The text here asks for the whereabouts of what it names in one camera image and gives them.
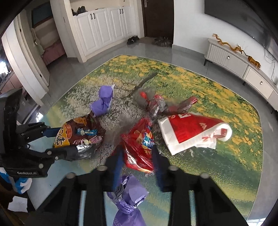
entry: crumpled purple paper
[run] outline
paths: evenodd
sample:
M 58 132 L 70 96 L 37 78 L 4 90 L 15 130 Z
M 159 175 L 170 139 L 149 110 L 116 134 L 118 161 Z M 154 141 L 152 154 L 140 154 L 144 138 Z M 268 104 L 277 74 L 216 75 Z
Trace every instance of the crumpled purple paper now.
M 134 176 L 122 176 L 120 183 L 124 186 L 124 190 L 119 198 L 114 192 L 107 192 L 108 197 L 118 208 L 113 226 L 146 226 L 137 206 L 144 201 L 149 192 Z
M 90 104 L 90 109 L 94 112 L 95 116 L 101 116 L 109 112 L 113 98 L 113 89 L 115 85 L 103 85 L 99 91 L 99 100 Z

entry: dragon figurine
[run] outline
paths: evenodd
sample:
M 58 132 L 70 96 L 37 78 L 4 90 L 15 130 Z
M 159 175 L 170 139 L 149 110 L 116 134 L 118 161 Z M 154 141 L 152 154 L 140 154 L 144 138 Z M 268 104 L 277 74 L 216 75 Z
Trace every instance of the dragon figurine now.
M 218 40 L 217 42 L 218 42 L 220 45 L 228 45 L 228 46 L 230 47 L 230 49 L 231 49 L 232 51 L 234 51 L 234 52 L 238 51 L 238 52 L 240 52 L 241 54 L 242 54 L 242 52 L 243 52 L 243 53 L 248 57 L 248 61 L 249 61 L 251 64 L 254 64 L 258 69 L 261 68 L 261 64 L 260 64 L 258 61 L 254 60 L 253 57 L 247 55 L 247 54 L 244 52 L 244 50 L 243 50 L 238 44 L 237 44 L 237 46 L 236 46 L 235 48 L 233 48 L 229 43 L 223 42 L 223 41 L 221 40 L 221 38 L 218 37 L 217 34 L 213 34 L 212 36 L 215 37 L 215 38 Z

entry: white paper scrap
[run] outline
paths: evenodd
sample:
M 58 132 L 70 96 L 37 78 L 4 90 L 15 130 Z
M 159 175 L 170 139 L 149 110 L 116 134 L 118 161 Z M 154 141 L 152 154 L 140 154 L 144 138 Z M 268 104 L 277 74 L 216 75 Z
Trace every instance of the white paper scrap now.
M 14 211 L 14 212 L 27 212 L 27 199 L 14 196 L 13 201 L 9 203 L 8 210 Z

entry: television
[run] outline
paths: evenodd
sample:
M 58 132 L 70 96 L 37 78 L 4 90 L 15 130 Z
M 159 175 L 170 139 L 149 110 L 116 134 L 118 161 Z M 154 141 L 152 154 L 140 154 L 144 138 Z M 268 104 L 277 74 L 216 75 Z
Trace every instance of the television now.
M 223 20 L 247 33 L 278 60 L 277 38 L 243 0 L 205 0 L 205 14 Z

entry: dark brown door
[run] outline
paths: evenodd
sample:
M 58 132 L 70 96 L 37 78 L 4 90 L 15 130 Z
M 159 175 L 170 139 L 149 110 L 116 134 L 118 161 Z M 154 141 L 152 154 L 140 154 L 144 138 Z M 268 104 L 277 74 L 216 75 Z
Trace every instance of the dark brown door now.
M 145 36 L 173 40 L 174 0 L 142 0 Z

